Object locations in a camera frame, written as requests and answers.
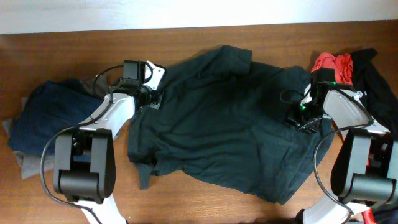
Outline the navy blue shorts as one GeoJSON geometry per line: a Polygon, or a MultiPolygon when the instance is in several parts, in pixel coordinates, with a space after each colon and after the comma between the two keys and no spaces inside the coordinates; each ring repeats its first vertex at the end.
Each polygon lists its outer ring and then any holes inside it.
{"type": "Polygon", "coordinates": [[[52,136],[84,121],[102,102],[77,79],[47,81],[29,95],[8,145],[14,151],[40,155],[52,136]]]}

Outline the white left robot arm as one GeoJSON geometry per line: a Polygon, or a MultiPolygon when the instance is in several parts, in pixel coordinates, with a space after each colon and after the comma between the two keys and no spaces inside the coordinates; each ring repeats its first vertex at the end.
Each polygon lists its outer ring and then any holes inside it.
{"type": "Polygon", "coordinates": [[[125,60],[123,75],[84,121],[52,137],[53,189],[63,205],[80,209],[90,223],[127,223],[113,197],[116,163],[113,141],[124,123],[145,106],[159,109],[159,86],[167,70],[150,61],[125,60]]]}

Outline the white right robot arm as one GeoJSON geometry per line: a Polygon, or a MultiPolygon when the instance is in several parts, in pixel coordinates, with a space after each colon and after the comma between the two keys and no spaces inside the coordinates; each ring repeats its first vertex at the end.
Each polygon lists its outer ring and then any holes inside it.
{"type": "Polygon", "coordinates": [[[335,72],[320,68],[298,101],[291,101],[286,124],[314,134],[322,121],[335,122],[331,135],[345,136],[331,170],[331,189],[297,214],[297,223],[349,223],[352,216],[397,203],[397,139],[362,104],[363,94],[338,83],[335,72]]]}

